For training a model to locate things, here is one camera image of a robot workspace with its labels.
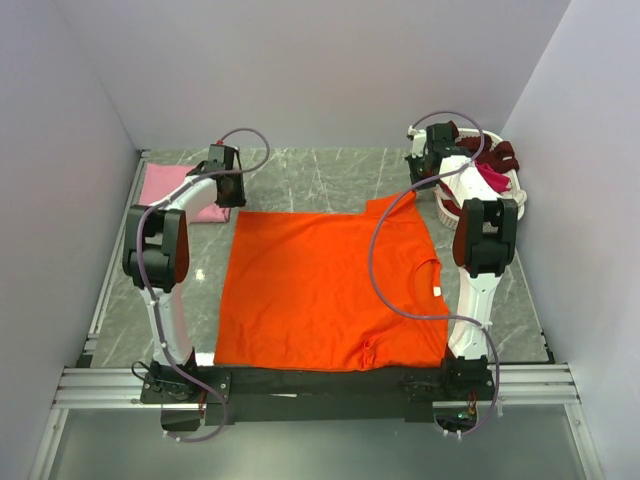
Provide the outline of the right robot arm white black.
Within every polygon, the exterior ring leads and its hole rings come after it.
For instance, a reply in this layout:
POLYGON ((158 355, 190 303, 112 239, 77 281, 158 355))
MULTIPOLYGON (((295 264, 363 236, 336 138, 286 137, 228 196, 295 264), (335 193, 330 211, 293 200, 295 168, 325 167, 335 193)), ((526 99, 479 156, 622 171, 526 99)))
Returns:
POLYGON ((460 399, 487 366, 486 339, 495 292, 515 256, 519 206, 502 196, 481 173, 469 143, 451 122, 408 128, 406 157, 416 190, 431 189, 453 202, 459 215, 452 256, 459 271, 459 298, 450 334, 446 368, 439 374, 444 395, 460 399))

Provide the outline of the folded pink t shirt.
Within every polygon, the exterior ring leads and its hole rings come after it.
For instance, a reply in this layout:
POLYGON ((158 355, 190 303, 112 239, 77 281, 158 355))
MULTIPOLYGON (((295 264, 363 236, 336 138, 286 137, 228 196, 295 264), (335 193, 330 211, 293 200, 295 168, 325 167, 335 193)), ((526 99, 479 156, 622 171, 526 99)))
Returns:
MULTIPOLYGON (((151 205, 162 200, 183 183, 186 174, 192 169, 192 166, 148 163, 138 203, 151 205)), ((230 214, 229 208, 221 208, 211 203, 200 211, 191 223, 226 223, 230 214)))

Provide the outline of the white laundry basket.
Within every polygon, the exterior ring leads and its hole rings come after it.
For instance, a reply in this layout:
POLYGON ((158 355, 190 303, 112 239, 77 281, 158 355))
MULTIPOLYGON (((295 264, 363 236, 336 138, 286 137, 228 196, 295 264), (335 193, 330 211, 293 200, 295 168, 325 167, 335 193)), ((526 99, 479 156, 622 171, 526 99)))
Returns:
MULTIPOLYGON (((463 137, 473 136, 480 134, 476 130, 470 128, 458 128, 463 137)), ((494 140, 504 140, 495 133, 487 132, 494 140)), ((504 175, 510 177, 516 177, 518 180, 518 171, 511 170, 504 175)), ((476 159, 473 164, 470 165, 460 174, 455 174, 441 179, 438 185, 435 187, 435 200, 438 211, 439 220, 449 229, 455 230, 461 209, 462 203, 465 200, 470 200, 472 197, 478 197, 481 200, 493 201, 493 200, 505 200, 516 207, 516 219, 517 219, 517 206, 513 200, 506 200, 498 196, 494 190, 492 190, 485 180, 481 177, 476 168, 476 159)))

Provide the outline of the dark red t shirt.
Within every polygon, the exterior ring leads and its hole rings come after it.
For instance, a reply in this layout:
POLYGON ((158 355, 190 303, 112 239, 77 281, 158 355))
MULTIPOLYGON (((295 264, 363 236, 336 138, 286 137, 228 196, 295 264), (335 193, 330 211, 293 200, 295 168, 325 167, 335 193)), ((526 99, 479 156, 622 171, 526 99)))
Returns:
MULTIPOLYGON (((453 133, 456 135, 455 144, 458 147, 474 154, 481 146, 479 135, 463 137, 453 121, 449 121, 448 125, 452 127, 453 133)), ((496 141, 487 132, 483 133, 483 138, 482 151, 476 157, 478 165, 488 165, 493 171, 500 174, 505 174, 511 170, 519 170, 520 165, 516 158, 515 150, 509 141, 496 141)))

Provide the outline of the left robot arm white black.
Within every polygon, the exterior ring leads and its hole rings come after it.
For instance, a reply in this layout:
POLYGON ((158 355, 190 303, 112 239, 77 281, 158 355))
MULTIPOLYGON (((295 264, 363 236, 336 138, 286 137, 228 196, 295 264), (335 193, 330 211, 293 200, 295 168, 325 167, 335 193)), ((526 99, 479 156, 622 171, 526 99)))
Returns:
POLYGON ((183 282, 190 268, 189 224, 209 207, 246 203, 243 177, 234 172, 240 165, 239 150, 218 141, 174 189, 127 213, 122 267, 146 303, 154 342, 146 383, 179 402, 198 393, 223 398, 199 378, 184 317, 183 282))

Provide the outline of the magenta t shirt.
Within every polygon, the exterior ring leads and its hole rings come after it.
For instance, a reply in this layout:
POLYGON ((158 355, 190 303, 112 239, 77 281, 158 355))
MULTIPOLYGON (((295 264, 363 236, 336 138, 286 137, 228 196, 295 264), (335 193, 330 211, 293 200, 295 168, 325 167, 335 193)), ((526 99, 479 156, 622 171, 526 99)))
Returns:
POLYGON ((498 194, 505 193, 511 189, 511 180, 508 176, 496 172, 487 163, 476 163, 476 168, 481 177, 489 185, 489 187, 498 194))

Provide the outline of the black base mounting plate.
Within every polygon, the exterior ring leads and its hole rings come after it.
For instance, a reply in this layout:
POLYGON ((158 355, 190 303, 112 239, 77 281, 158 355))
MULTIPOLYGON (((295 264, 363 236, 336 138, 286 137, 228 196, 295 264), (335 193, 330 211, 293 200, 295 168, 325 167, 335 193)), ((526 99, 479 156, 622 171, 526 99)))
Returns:
POLYGON ((169 367, 146 373, 143 405, 163 410, 171 431, 197 423, 402 419, 431 423, 438 402, 489 401, 493 373, 484 359, 445 360, 437 368, 386 367, 366 372, 312 372, 203 366, 206 389, 169 367))

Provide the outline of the aluminium frame rail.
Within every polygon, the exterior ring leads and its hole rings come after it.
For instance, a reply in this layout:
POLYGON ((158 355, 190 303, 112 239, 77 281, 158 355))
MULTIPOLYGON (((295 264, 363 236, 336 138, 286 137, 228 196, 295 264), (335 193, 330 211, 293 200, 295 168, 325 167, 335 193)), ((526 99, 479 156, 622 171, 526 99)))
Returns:
MULTIPOLYGON (((142 381, 124 368, 63 371, 52 402, 56 410, 154 409, 141 402, 142 381)), ((501 406, 578 404, 580 397, 569 367, 506 365, 501 368, 501 406)))

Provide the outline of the orange t shirt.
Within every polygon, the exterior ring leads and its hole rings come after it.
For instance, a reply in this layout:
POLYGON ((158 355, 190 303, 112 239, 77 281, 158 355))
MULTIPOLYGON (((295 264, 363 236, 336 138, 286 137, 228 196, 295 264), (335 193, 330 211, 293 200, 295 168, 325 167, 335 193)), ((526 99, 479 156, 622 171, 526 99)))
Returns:
POLYGON ((409 194, 355 214, 243 212, 220 302, 220 365, 312 371, 436 367, 441 264, 409 194))

